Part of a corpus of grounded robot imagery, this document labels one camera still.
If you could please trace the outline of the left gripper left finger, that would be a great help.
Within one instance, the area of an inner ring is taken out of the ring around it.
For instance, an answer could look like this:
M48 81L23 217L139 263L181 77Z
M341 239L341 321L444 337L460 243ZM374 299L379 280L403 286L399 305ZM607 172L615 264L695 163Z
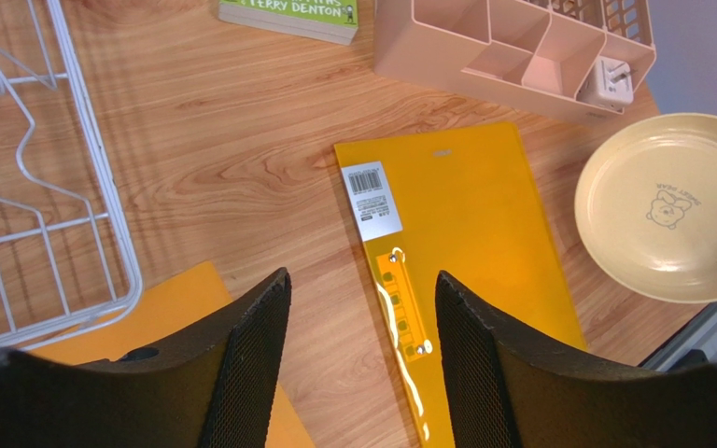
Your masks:
M236 301L116 361L0 348L0 447L261 447L291 303L278 269Z

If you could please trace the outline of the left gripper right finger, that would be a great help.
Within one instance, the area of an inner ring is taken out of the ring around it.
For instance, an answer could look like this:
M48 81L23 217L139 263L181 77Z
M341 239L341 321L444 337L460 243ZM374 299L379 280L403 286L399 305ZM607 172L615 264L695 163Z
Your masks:
M458 447L717 447L717 363L659 372L597 357L448 272L435 308Z

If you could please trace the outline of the cream yellow plate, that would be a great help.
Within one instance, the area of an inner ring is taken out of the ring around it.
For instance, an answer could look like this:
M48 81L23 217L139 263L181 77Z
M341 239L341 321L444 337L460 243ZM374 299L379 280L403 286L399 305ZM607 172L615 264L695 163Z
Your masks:
M589 158L574 210L590 257L619 284L660 301L717 301L717 116L625 127Z

